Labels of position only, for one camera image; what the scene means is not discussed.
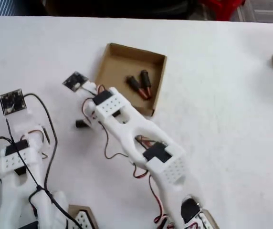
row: brown wire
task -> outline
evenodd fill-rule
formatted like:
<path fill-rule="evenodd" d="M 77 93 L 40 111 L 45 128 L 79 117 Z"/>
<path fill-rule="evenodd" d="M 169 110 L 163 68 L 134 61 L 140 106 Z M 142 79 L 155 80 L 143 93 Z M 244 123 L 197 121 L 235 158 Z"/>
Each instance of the brown wire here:
<path fill-rule="evenodd" d="M 90 124 L 92 124 L 92 123 L 91 123 L 91 120 L 89 119 L 89 117 L 84 113 L 84 105 L 85 105 L 85 102 L 87 102 L 89 99 L 93 99 L 93 98 L 92 98 L 92 97 L 89 97 L 89 98 L 86 98 L 86 99 L 84 100 L 83 105 L 81 106 L 81 112 L 83 113 L 83 115 L 85 116 L 85 118 L 88 120 L 88 122 L 89 122 Z"/>
<path fill-rule="evenodd" d="M 42 142 L 44 142 L 44 133 L 41 130 L 31 130 L 28 132 L 28 134 L 34 133 L 34 132 L 40 132 L 42 134 Z M 20 141 L 25 137 L 25 135 L 22 135 L 20 137 Z"/>
<path fill-rule="evenodd" d="M 147 175 L 148 170 L 146 170 L 145 173 L 142 173 L 141 175 L 136 176 L 137 167 L 136 167 L 135 163 L 133 163 L 133 165 L 135 166 L 135 170 L 133 172 L 133 177 L 134 178 L 140 179 L 140 178 L 143 178 L 143 177 L 145 177 Z"/>
<path fill-rule="evenodd" d="M 125 154 L 121 154 L 121 153 L 117 153 L 117 154 L 114 154 L 110 157 L 107 156 L 107 147 L 108 147 L 108 144 L 109 144 L 109 134 L 108 134 L 108 131 L 107 129 L 105 128 L 105 126 L 101 123 L 101 122 L 98 122 L 104 129 L 105 133 L 106 133 L 106 136 L 107 136 L 107 141 L 106 141 L 106 145 L 105 145 L 105 149 L 104 149 L 104 155 L 105 155 L 105 158 L 107 159 L 112 159 L 113 157 L 115 157 L 116 155 L 122 155 L 124 157 L 128 157 L 127 155 Z"/>
<path fill-rule="evenodd" d="M 97 94 L 103 92 L 104 90 L 106 90 L 105 86 L 103 84 L 99 85 L 98 88 L 97 88 Z"/>
<path fill-rule="evenodd" d="M 47 154 L 45 154 L 43 152 L 41 152 L 41 154 L 44 155 L 44 157 L 42 157 L 42 160 L 47 159 L 49 157 Z"/>

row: white plastic frame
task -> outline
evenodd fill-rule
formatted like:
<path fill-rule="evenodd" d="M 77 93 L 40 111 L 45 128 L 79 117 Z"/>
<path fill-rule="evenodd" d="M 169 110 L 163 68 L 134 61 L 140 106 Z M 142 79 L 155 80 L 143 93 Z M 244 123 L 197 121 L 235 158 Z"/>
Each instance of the white plastic frame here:
<path fill-rule="evenodd" d="M 38 132 L 27 134 L 32 129 L 42 128 L 40 125 L 31 125 L 33 120 L 25 118 L 30 115 L 25 110 L 11 114 L 10 123 L 16 135 L 24 133 L 25 139 L 28 140 L 30 147 L 19 151 L 34 178 L 40 186 L 43 187 L 43 166 L 39 150 L 43 149 L 42 136 Z M 17 229 L 19 228 L 20 216 L 22 209 L 28 203 L 28 197 L 36 190 L 30 173 L 27 171 L 24 180 L 19 177 L 15 169 L 23 167 L 24 164 L 18 153 L 5 155 L 5 149 L 0 152 L 0 179 L 2 182 L 2 197 L 0 206 L 0 229 Z M 55 200 L 63 209 L 68 209 L 68 203 L 63 192 L 54 192 Z M 44 191 L 38 192 L 31 199 L 32 204 L 36 207 L 38 213 L 38 222 L 41 229 L 64 229 L 66 227 L 66 217 L 51 204 L 50 199 Z"/>
<path fill-rule="evenodd" d="M 160 198 L 166 213 L 176 228 L 184 228 L 184 220 L 181 216 L 182 202 L 186 198 L 196 195 L 187 186 L 188 183 L 191 185 L 191 182 L 195 182 L 195 179 L 188 169 L 185 151 L 157 125 L 145 119 L 117 89 L 112 87 L 109 88 L 109 91 L 113 96 L 98 106 L 90 101 L 85 108 L 86 114 L 94 114 L 96 119 L 91 121 L 100 121 L 111 132 L 120 142 L 132 163 L 150 171 L 159 188 Z M 106 108 L 111 104 L 115 104 L 115 107 L 106 112 Z M 118 110 L 121 115 L 127 117 L 125 123 L 119 122 L 112 116 Z M 165 150 L 172 157 L 165 163 L 156 157 L 147 161 L 142 152 L 136 148 L 135 136 L 137 135 L 145 135 L 150 139 L 166 143 Z"/>

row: small black component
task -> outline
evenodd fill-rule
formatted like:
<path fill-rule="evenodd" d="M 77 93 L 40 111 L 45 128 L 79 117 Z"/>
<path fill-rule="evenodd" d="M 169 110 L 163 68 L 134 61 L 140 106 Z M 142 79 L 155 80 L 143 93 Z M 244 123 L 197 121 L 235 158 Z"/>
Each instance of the small black component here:
<path fill-rule="evenodd" d="M 165 148 L 166 146 L 163 143 L 156 142 L 143 153 L 143 156 L 147 159 L 147 161 L 150 161 L 152 158 L 156 157 L 165 163 L 171 158 L 171 155 L 165 151 Z"/>
<path fill-rule="evenodd" d="M 34 222 L 27 224 L 19 229 L 38 229 L 38 221 L 34 221 Z"/>
<path fill-rule="evenodd" d="M 200 207 L 192 198 L 185 200 L 181 205 L 181 216 L 184 219 L 184 223 L 190 222 L 199 212 Z"/>
<path fill-rule="evenodd" d="M 19 152 L 21 150 L 24 150 L 24 149 L 30 147 L 28 144 L 28 141 L 26 139 L 16 142 L 16 146 L 17 146 Z M 5 151 L 5 156 L 8 156 L 8 155 L 16 153 L 16 152 L 17 152 L 17 150 L 14 145 L 7 146 L 6 151 Z M 14 171 L 16 172 L 16 174 L 18 174 L 20 176 L 20 175 L 23 175 L 26 173 L 26 167 L 23 166 L 23 167 L 15 169 Z"/>
<path fill-rule="evenodd" d="M 45 134 L 46 140 L 47 140 L 47 142 L 50 145 L 51 144 L 51 140 L 50 140 L 49 134 L 47 133 L 47 131 L 46 131 L 46 129 L 45 129 L 44 126 L 41 126 L 41 127 L 42 127 L 42 130 L 43 130 L 44 134 Z"/>
<path fill-rule="evenodd" d="M 16 146 L 18 148 L 18 151 L 21 151 L 23 149 L 30 147 L 28 144 L 28 141 L 26 139 L 16 142 Z M 5 156 L 8 156 L 8 155 L 13 154 L 15 152 L 17 152 L 17 150 L 14 145 L 7 146 Z"/>
<path fill-rule="evenodd" d="M 151 82 L 148 76 L 148 72 L 146 70 L 141 71 L 141 81 L 144 88 L 151 87 Z"/>
<path fill-rule="evenodd" d="M 111 96 L 112 96 L 111 92 L 109 92 L 108 90 L 104 90 L 93 98 L 93 102 L 96 105 L 99 105 L 105 100 L 107 100 L 108 98 L 110 98 Z"/>
<path fill-rule="evenodd" d="M 89 126 L 84 122 L 83 119 L 76 120 L 75 126 L 76 126 L 76 128 L 85 128 L 85 127 L 89 127 Z"/>
<path fill-rule="evenodd" d="M 26 109 L 26 103 L 21 89 L 0 95 L 0 103 L 4 115 Z"/>
<path fill-rule="evenodd" d="M 131 87 L 132 90 L 136 92 L 138 92 L 139 89 L 141 88 L 139 82 L 132 75 L 126 77 L 126 83 Z"/>
<path fill-rule="evenodd" d="M 76 92 L 77 89 L 82 86 L 85 82 L 88 81 L 88 78 L 79 72 L 74 72 L 69 78 L 67 78 L 63 85 L 70 88 L 73 92 Z"/>

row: red wire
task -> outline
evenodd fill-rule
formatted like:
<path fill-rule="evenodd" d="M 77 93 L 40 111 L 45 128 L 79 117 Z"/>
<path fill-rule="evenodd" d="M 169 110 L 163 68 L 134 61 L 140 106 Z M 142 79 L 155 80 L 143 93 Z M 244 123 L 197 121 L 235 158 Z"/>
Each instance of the red wire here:
<path fill-rule="evenodd" d="M 188 226 L 188 228 L 193 228 L 193 226 L 196 225 L 196 229 L 198 229 L 198 223 L 197 222 L 193 222 L 191 225 Z"/>
<path fill-rule="evenodd" d="M 162 217 L 162 214 L 163 214 L 163 212 L 162 212 L 162 204 L 161 204 L 159 198 L 157 197 L 157 195 L 155 194 L 154 190 L 152 189 L 150 179 L 151 179 L 151 175 L 149 175 L 149 187 L 150 187 L 150 190 L 151 190 L 152 194 L 153 194 L 154 197 L 156 198 L 156 201 L 158 202 L 159 208 L 160 208 L 160 215 L 158 215 L 158 216 L 155 217 L 155 219 L 154 219 L 154 223 L 158 223 L 158 222 L 160 221 L 161 217 Z"/>
<path fill-rule="evenodd" d="M 145 176 L 147 175 L 148 170 L 146 170 L 145 173 L 136 176 L 137 167 L 136 167 L 135 164 L 133 164 L 133 165 L 135 166 L 135 170 L 134 170 L 134 172 L 133 172 L 133 177 L 134 177 L 134 178 L 140 179 L 140 178 L 143 178 L 143 177 L 145 177 Z"/>

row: circuit board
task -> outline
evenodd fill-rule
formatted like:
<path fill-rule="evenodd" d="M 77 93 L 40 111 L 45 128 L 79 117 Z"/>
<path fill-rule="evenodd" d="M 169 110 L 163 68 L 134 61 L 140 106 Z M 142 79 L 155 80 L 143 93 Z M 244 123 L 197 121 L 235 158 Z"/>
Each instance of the circuit board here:
<path fill-rule="evenodd" d="M 26 109 L 26 103 L 21 89 L 0 95 L 0 103 L 4 115 Z"/>
<path fill-rule="evenodd" d="M 87 77 L 80 74 L 79 72 L 74 72 L 69 78 L 67 78 L 63 82 L 63 85 L 70 88 L 73 92 L 76 92 L 77 89 L 87 81 Z"/>

